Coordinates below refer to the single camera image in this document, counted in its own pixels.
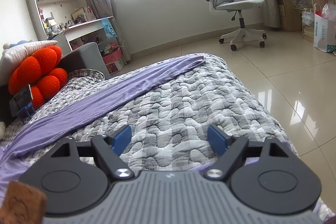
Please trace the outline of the lavender purple garment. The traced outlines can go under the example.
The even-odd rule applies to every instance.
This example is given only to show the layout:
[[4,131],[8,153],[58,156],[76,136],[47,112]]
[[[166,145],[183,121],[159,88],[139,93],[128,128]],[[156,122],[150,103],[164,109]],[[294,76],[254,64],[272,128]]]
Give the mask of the lavender purple garment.
[[96,119],[205,63],[203,55],[180,56],[153,64],[141,72],[79,100],[26,126],[6,147],[1,148],[1,198],[7,186],[17,181],[29,165],[21,157],[64,137]]

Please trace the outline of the grey white quilted blanket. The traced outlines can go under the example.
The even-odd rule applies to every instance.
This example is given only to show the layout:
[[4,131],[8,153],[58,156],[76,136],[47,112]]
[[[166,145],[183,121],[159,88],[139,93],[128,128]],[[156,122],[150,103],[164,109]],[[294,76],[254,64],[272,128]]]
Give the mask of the grey white quilted blanket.
[[[112,135],[122,126],[130,126],[131,141],[122,152],[121,159],[134,172],[188,170],[214,162],[217,155],[207,137],[210,125],[219,127],[228,135],[244,136],[250,141],[277,138],[294,149],[279,122],[230,71],[226,62],[215,55],[200,55],[205,58],[204,64],[150,89],[65,136],[71,136],[76,141],[89,141],[96,135]],[[92,69],[70,73],[66,85],[30,120],[25,124],[15,121],[9,125],[1,148],[10,144],[34,121],[148,67],[108,80],[101,72]],[[32,166],[60,139],[28,153],[20,158],[21,161]]]

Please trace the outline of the dark grey sofa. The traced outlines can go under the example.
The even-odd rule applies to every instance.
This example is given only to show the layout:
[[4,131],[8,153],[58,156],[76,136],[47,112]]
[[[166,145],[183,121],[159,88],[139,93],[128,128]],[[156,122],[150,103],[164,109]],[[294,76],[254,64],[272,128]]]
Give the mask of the dark grey sofa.
[[[15,118],[11,116],[10,112],[9,102],[13,96],[9,93],[8,80],[2,80],[5,75],[5,67],[8,68],[9,66],[5,65],[1,68],[1,122],[9,126]],[[106,80],[110,79],[110,73],[105,66],[96,43],[85,44],[66,54],[60,59],[57,67],[64,69],[67,73],[78,69],[93,69],[103,73]]]

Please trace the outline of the smartphone on stand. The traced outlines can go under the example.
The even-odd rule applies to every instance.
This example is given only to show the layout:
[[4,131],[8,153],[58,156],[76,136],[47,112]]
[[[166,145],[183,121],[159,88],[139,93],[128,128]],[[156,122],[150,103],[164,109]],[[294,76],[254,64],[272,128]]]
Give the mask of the smartphone on stand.
[[9,102],[10,110],[16,114],[19,110],[27,106],[33,101],[33,95],[30,85],[26,85],[20,92],[18,92]]

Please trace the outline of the brown furry patch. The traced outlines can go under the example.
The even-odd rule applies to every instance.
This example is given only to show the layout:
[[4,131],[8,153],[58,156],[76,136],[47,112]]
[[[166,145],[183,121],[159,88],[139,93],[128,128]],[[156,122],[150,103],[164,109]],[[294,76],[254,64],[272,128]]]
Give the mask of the brown furry patch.
[[11,182],[1,206],[1,223],[42,223],[47,196],[37,188]]

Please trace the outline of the orange red plush cushion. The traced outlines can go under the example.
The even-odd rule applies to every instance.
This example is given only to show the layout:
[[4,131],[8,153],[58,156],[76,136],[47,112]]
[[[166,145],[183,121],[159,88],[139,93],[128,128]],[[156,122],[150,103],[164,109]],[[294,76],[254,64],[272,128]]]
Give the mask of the orange red plush cushion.
[[61,58],[60,47],[48,46],[24,59],[9,78],[9,93],[15,96],[30,85],[33,108],[40,108],[68,81],[66,70],[58,67]]

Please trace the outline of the white plush toy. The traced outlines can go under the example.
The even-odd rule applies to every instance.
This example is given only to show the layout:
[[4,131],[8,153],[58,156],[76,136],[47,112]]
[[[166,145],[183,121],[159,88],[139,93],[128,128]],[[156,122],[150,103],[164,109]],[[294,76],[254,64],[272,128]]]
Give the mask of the white plush toy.
[[4,122],[0,122],[0,139],[3,138],[6,131],[6,125]]

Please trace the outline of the white pillow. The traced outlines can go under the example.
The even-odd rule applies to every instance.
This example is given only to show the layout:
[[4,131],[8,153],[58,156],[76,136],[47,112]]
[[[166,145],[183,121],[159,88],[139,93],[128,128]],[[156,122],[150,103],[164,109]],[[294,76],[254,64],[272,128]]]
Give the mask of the white pillow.
[[7,50],[4,50],[1,56],[1,86],[8,84],[10,76],[25,58],[29,57],[38,50],[48,46],[55,46],[56,44],[56,40],[42,40],[16,44]]

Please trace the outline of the white bookshelf desk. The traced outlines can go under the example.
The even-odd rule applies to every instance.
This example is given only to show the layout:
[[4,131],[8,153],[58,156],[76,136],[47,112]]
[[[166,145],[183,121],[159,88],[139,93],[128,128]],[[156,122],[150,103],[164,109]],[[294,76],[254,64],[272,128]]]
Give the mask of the white bookshelf desk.
[[98,18],[86,0],[26,0],[26,4],[38,40],[56,40],[64,54],[94,42],[110,74],[126,64],[112,18]]

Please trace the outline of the white blue paper bag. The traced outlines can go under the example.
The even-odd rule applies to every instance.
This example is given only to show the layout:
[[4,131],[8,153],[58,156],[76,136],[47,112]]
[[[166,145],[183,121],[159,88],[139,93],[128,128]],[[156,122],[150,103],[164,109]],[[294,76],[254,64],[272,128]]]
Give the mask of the white blue paper bag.
[[313,46],[325,53],[335,53],[335,5],[325,4],[314,14]]

